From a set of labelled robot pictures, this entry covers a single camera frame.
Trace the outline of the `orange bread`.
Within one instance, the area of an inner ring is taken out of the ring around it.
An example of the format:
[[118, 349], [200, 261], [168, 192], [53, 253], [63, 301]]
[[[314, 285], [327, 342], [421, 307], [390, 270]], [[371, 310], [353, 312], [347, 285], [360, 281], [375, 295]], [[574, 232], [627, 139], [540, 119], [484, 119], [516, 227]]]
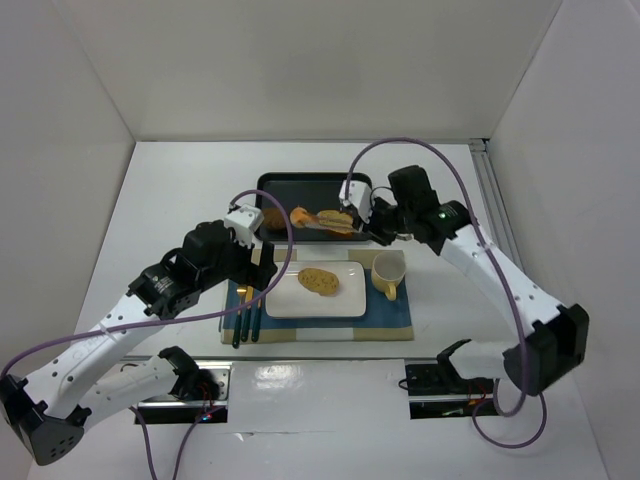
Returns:
[[341, 235], [351, 235], [354, 232], [353, 218], [338, 210], [323, 210], [317, 213], [318, 224], [329, 231]]

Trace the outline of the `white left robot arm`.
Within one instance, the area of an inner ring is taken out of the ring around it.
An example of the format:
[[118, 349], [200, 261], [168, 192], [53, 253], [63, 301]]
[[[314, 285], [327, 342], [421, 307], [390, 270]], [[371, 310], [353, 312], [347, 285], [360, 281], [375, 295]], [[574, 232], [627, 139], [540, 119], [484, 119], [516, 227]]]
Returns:
[[1, 373], [1, 413], [40, 466], [69, 454], [100, 421], [147, 397], [188, 395], [200, 370], [181, 348], [168, 347], [147, 364], [109, 376], [125, 354], [231, 280], [265, 290], [277, 272], [264, 243], [254, 264], [260, 213], [235, 211], [203, 222], [183, 244], [144, 269], [116, 305], [88, 332], [65, 339], [67, 349], [25, 377]]

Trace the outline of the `metal tongs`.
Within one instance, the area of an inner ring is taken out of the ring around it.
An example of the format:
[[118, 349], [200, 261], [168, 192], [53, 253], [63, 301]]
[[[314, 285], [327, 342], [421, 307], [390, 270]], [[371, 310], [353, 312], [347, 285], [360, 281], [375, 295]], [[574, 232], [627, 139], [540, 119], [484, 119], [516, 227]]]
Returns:
[[332, 235], [352, 237], [361, 234], [354, 225], [353, 217], [338, 210], [324, 210], [317, 214], [306, 215], [302, 225], [307, 229], [329, 232]]

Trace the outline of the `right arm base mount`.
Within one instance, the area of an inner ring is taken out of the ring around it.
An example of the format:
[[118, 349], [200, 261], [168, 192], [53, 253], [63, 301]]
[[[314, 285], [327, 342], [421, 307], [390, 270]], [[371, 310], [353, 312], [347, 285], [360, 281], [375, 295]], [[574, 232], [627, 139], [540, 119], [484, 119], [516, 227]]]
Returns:
[[408, 395], [412, 420], [471, 417], [480, 404], [479, 416], [498, 415], [493, 406], [492, 380], [454, 379], [437, 363], [406, 363], [398, 387]]

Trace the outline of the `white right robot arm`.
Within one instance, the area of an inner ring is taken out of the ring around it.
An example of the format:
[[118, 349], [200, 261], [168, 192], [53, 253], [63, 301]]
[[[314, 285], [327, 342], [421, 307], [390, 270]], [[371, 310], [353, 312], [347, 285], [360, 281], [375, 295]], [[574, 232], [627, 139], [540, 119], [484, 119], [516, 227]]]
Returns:
[[537, 396], [579, 366], [585, 357], [589, 316], [538, 287], [490, 239], [467, 201], [441, 202], [426, 171], [417, 166], [388, 176], [393, 202], [367, 184], [347, 178], [340, 203], [360, 233], [388, 246], [403, 236], [428, 246], [457, 268], [511, 321], [515, 345], [492, 347], [459, 341], [440, 359], [461, 378], [507, 378]]

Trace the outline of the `sliced bread piece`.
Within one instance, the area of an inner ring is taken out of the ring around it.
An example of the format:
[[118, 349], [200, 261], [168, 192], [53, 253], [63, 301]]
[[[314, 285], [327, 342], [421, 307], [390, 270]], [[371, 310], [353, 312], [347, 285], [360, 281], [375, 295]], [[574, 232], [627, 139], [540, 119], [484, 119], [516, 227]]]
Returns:
[[302, 269], [297, 279], [305, 289], [321, 296], [335, 295], [340, 287], [340, 281], [334, 273], [317, 268]]

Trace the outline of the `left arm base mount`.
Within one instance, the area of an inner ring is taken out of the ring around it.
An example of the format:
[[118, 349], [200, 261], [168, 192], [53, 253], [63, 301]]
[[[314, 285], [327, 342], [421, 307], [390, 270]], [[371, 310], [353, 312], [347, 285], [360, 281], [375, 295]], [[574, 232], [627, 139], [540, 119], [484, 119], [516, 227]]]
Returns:
[[203, 371], [203, 379], [185, 397], [165, 394], [137, 404], [136, 408], [147, 424], [187, 425], [193, 423], [200, 414], [205, 415], [202, 420], [205, 424], [228, 421], [231, 364], [201, 361], [198, 366]]

